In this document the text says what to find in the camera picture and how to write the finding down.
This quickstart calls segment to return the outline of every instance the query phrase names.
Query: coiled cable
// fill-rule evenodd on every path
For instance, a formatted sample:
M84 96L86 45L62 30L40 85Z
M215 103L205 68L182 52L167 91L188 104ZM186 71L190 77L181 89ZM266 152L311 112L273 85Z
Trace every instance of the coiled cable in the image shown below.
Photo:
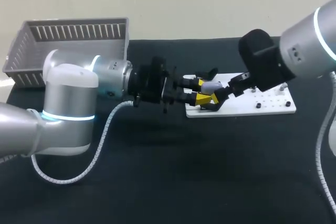
M100 155L100 152L101 152L101 149L103 147L103 144L104 144L104 141L105 141L105 137L106 137L106 134L107 134L107 131L109 130L109 126L110 126L110 123L114 117L114 115L116 114L116 112L121 109L122 107L125 107L125 106L132 106L133 105L133 102L132 101L127 101L127 102L122 102L120 104L118 104L113 110L112 112L110 113L109 117L107 118L106 120L106 124L105 124L105 127L104 127L104 130L103 130L103 134L100 138L100 141L99 141L99 144L98 144L98 148L96 150L96 153L91 161L91 163L89 164L89 166L84 170L84 172L82 172L81 174L79 174L77 177L74 177L74 178L71 178L71 179L65 179L65 180L61 180L61 179L55 179L55 178L51 178L49 177L48 175L46 175L44 172L41 171L41 169L39 168L37 162L36 162L36 157L35 155L32 155L32 163L33 163L33 166L34 166L34 169L35 171L37 172L37 174L43 178L44 180L50 182L50 183L53 183L53 184L58 184L58 185L65 185L65 184L72 184L72 183L75 183L75 182L78 182L79 180L83 179L91 170L92 168L94 167L94 165L96 164L97 160L98 160L98 157Z

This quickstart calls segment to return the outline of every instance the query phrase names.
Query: glowing blue light ring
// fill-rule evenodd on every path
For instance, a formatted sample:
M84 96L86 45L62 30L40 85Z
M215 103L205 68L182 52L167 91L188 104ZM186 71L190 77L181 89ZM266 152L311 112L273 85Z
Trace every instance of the glowing blue light ring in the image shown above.
M96 55L96 56L94 57L94 59L92 60L91 65L89 66L88 70L90 70L91 72L93 71L93 68L94 68L94 66L95 66L95 63L96 63L96 61L98 60L99 57L100 57L100 55Z
M316 33L316 36L317 36L319 42L321 43L321 46L324 48L324 50L330 55L331 58L333 58L334 60L336 60L336 55L330 49L330 47L327 45L327 43L324 41L322 33L320 31L319 23L318 23L318 20L317 20L320 8L321 7L317 8L316 11L315 11L315 13L314 13L314 29L315 29L315 33Z
M95 118L94 115L82 117L82 118L75 118L72 116L53 115L48 112L45 112L44 110L42 111L42 114L52 119L60 119L60 120L66 120L66 121L89 121Z

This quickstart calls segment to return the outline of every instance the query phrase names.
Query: robotic arm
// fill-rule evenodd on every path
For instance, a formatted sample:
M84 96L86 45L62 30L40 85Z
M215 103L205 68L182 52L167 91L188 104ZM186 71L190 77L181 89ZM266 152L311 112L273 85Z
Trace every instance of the robotic arm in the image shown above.
M227 87L211 80L218 70L197 72L193 80L168 72L165 60L154 57L139 69L125 60L54 50L46 57L44 110L40 114L0 104L0 156L9 154L76 155L91 142L97 94L122 100L164 104L174 102L218 110L228 99L258 87L266 91L295 77L316 78L336 68L336 0L286 30L277 46L262 30L239 41L239 53L248 69ZM184 93L183 88L192 89Z

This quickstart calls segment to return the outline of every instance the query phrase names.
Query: black screw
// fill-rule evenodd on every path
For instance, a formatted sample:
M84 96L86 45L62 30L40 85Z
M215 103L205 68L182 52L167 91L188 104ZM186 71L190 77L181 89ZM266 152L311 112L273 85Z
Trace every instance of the black screw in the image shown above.
M114 93L111 92L111 91L107 91L106 94L107 94L109 97L113 97L113 96L114 96Z

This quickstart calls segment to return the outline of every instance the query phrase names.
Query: white cable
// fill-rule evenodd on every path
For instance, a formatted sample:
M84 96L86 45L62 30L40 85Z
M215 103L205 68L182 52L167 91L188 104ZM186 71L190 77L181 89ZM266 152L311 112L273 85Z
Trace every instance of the white cable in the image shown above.
M330 78L332 81L332 99L331 99L331 103L330 103L330 107L329 110L323 120L323 123L321 125L320 128L320 132L317 138L317 142L316 142L316 149L315 149L315 163L316 163L316 168L317 168L317 173L319 175L319 178L321 180L321 184L323 187L323 190L325 192L325 195L327 196L327 199L330 203L330 206L336 216L336 204L334 202L334 199L332 198L327 182L325 181L324 175L323 175L323 171L322 171L322 165L321 165L321 145L322 145L322 141L324 138L324 134L326 133L328 124L330 122L330 119L335 111L335 107L336 107L336 75L335 72L331 72L330 73Z
M125 107L125 106L132 106L133 105L133 102L132 101L127 101L127 102L122 102L120 104L118 104L113 110L112 112L110 113L109 117L107 118L106 120L106 124L105 124L105 127L104 127L104 130L103 130L103 134L101 136L101 139L100 139L100 142L99 142L99 145L98 145L98 148L96 150L96 153L90 163L90 165L88 166L88 168L85 169L84 172L82 172L80 175L78 175L77 177L75 178L71 178L71 179L66 179L66 180L60 180L60 179L54 179L54 178L51 178L49 176L47 176L45 173L43 173L41 171L41 169L38 167L38 164L36 162L36 157L35 155L32 155L32 163L33 163L33 166L34 166L34 169L35 171L38 173L39 176L41 176L43 179L45 179L46 181L49 181L53 184L59 184L59 185L64 185L64 184L72 184L72 183L75 183L79 180L81 180L82 178L84 178L90 171L91 169L94 167L98 157L99 157L99 154L100 154L100 151L103 147L103 144L104 144L104 141L105 141L105 137L106 137L106 134L107 134L107 131L109 129L109 126L110 126L110 123L111 123L111 120L112 118L114 117L115 113L122 107Z
M2 158L0 158L0 164L8 161L8 160L11 160L13 157L16 157L16 155L8 155L8 156L4 156Z

